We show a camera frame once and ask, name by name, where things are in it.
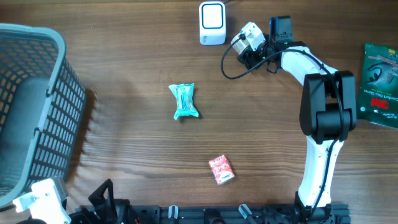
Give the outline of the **light blue packet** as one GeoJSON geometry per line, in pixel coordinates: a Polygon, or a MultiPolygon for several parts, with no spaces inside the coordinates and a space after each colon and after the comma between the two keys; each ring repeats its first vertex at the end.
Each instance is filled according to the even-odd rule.
{"type": "Polygon", "coordinates": [[[174,120],[177,120],[181,116],[199,117],[199,112],[193,105],[194,87],[194,83],[169,85],[169,89],[176,98],[177,104],[174,120]]]}

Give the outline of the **red orange small carton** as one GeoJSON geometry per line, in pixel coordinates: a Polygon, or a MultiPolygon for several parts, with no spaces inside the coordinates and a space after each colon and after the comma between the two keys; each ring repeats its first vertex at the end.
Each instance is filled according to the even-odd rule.
{"type": "Polygon", "coordinates": [[[235,177],[229,160],[225,155],[218,156],[208,163],[218,185],[224,184],[235,177]]]}

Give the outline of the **green 3M gloves packet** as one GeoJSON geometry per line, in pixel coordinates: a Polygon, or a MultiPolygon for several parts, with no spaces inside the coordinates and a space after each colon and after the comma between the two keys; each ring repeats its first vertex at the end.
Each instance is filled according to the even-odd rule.
{"type": "Polygon", "coordinates": [[[397,50],[364,45],[357,118],[397,128],[397,50]]]}

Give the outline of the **green lid jar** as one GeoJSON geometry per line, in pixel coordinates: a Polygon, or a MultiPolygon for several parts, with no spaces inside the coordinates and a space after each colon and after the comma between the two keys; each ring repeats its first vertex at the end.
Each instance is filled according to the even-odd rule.
{"type": "Polygon", "coordinates": [[[236,51],[238,55],[241,55],[248,47],[250,46],[247,40],[239,39],[234,45],[233,49],[236,51]]]}

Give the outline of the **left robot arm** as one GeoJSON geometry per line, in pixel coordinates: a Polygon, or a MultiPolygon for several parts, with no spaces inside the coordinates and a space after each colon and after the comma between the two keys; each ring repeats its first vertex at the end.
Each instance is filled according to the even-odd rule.
{"type": "Polygon", "coordinates": [[[24,223],[138,224],[141,222],[129,200],[114,198],[113,183],[109,179],[88,197],[91,207],[80,207],[74,213],[68,214],[67,198],[63,180],[51,177],[32,184],[29,193],[21,195],[12,202],[16,207],[16,212],[30,211],[30,218],[24,223]]]}

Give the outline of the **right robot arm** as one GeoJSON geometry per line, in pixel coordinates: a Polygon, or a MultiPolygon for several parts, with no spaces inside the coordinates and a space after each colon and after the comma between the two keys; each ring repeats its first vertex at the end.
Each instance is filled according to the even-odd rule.
{"type": "Polygon", "coordinates": [[[249,72],[274,63],[302,86],[299,123],[307,139],[302,183],[292,222],[326,223],[335,216],[330,187],[338,154],[356,126],[354,75],[330,67],[295,41],[289,16],[272,17],[269,34],[248,22],[231,42],[249,72]]]}

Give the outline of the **white barcode scanner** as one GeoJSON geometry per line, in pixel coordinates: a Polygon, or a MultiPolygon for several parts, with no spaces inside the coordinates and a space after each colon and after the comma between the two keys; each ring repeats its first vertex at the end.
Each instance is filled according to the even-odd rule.
{"type": "Polygon", "coordinates": [[[221,1],[206,1],[199,6],[200,43],[221,45],[226,40],[226,10],[221,1]]]}

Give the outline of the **grey plastic mesh basket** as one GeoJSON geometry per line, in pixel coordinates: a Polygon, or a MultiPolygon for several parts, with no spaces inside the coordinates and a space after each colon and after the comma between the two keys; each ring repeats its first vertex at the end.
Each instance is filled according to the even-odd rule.
{"type": "Polygon", "coordinates": [[[86,91],[55,30],[1,24],[1,206],[66,178],[86,91]]]}

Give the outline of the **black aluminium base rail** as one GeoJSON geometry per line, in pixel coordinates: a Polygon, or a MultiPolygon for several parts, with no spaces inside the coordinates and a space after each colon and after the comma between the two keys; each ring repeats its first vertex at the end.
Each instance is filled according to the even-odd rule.
{"type": "Polygon", "coordinates": [[[133,206],[137,223],[301,223],[292,204],[230,207],[133,206]]]}

